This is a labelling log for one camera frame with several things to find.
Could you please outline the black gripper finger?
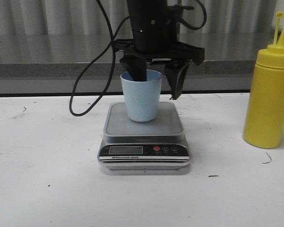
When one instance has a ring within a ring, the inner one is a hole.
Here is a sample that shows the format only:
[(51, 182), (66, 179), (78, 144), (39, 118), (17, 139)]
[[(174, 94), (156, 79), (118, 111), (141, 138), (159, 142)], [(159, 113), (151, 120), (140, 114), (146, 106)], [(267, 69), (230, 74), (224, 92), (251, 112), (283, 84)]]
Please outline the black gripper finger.
[(177, 100), (181, 96), (189, 64), (190, 61), (176, 61), (165, 65), (165, 75), (170, 86), (170, 99)]
[(120, 59), (120, 64), (130, 74), (133, 81), (147, 81), (146, 60), (137, 58), (133, 55), (124, 55), (123, 58)]

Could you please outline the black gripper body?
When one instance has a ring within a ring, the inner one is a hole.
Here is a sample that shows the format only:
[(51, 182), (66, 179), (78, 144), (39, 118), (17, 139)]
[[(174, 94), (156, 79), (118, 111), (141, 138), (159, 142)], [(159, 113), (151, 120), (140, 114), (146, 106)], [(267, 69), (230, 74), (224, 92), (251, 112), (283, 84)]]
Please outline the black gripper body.
[(140, 59), (187, 59), (200, 65), (204, 61), (204, 48), (191, 46), (182, 42), (175, 42), (169, 47), (165, 47), (155, 52), (138, 51), (134, 46), (133, 39), (117, 39), (115, 40), (115, 48), (117, 51), (123, 51), (129, 55), (133, 55)]

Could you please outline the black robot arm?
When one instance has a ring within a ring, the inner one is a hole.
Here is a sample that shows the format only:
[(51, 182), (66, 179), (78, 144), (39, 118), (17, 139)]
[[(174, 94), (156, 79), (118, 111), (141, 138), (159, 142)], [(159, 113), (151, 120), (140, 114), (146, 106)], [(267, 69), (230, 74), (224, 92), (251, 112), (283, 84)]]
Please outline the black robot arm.
[(180, 42), (177, 25), (190, 30), (201, 29), (207, 21), (204, 5), (197, 2), (203, 21), (200, 26), (193, 26), (182, 18), (183, 11), (194, 10), (193, 6), (168, 6), (165, 0), (128, 0), (126, 3), (133, 37), (115, 40), (115, 48), (124, 53), (120, 64), (139, 82), (146, 81), (147, 66), (164, 65), (171, 98), (178, 99), (190, 62), (200, 65), (205, 53), (202, 47)]

